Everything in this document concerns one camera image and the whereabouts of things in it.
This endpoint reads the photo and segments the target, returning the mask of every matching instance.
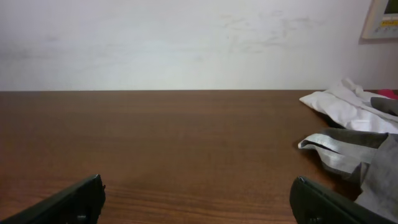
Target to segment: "wall-mounted device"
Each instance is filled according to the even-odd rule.
[[[362,38],[398,38],[398,0],[374,0]]]

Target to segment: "cloth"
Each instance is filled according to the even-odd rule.
[[[398,96],[392,90],[378,90],[377,93],[388,98],[398,100]]]
[[[316,91],[300,99],[316,111],[327,114],[334,122],[344,128],[377,133],[397,133],[398,117],[370,107],[375,93],[363,91],[350,79],[344,79],[329,90]]]
[[[316,150],[326,170],[361,185],[356,203],[398,223],[398,135],[328,128],[298,148]]]
[[[384,113],[391,114],[393,116],[398,115],[398,100],[372,97],[371,106]]]

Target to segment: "wooden table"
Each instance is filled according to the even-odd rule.
[[[298,175],[352,195],[297,150],[311,92],[0,93],[0,219],[101,174],[98,223],[295,223]]]

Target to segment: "gray cloth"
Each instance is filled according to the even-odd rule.
[[[398,100],[372,97],[371,105],[373,108],[394,116],[398,115]]]
[[[299,149],[316,150],[326,170],[361,185],[356,203],[398,223],[398,135],[328,128]]]

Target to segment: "red cloth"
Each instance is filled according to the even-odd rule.
[[[377,93],[382,96],[386,96],[391,99],[398,100],[398,96],[394,94],[392,90],[378,90]]]

